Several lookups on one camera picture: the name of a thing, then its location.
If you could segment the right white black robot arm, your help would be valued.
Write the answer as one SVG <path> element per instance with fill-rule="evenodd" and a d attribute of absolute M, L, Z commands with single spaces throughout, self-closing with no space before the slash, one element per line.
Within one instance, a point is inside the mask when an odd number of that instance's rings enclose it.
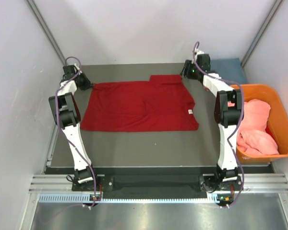
<path fill-rule="evenodd" d="M 224 190 L 239 179 L 236 154 L 238 129 L 244 116 L 244 95 L 238 83 L 224 80 L 211 71 L 209 54 L 193 51 L 192 60 L 187 59 L 181 76 L 199 81 L 215 96 L 214 119 L 220 132 L 220 154 L 214 175 L 214 186 Z"/>

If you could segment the red t shirt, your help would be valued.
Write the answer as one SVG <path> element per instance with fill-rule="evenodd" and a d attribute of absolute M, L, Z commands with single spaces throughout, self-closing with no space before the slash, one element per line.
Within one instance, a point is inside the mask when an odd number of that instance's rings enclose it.
<path fill-rule="evenodd" d="M 180 75 L 97 83 L 81 129 L 100 132 L 196 131 L 195 101 Z"/>

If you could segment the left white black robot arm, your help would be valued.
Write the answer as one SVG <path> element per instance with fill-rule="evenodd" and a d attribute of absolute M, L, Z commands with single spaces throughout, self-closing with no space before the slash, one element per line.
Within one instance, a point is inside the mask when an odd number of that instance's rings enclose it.
<path fill-rule="evenodd" d="M 77 90 L 85 91 L 92 85 L 77 64 L 63 67 L 63 78 L 56 95 L 49 97 L 48 102 L 58 129 L 69 144 L 74 161 L 74 180 L 87 189 L 94 190 L 99 186 L 80 131 L 81 115 L 74 99 Z"/>

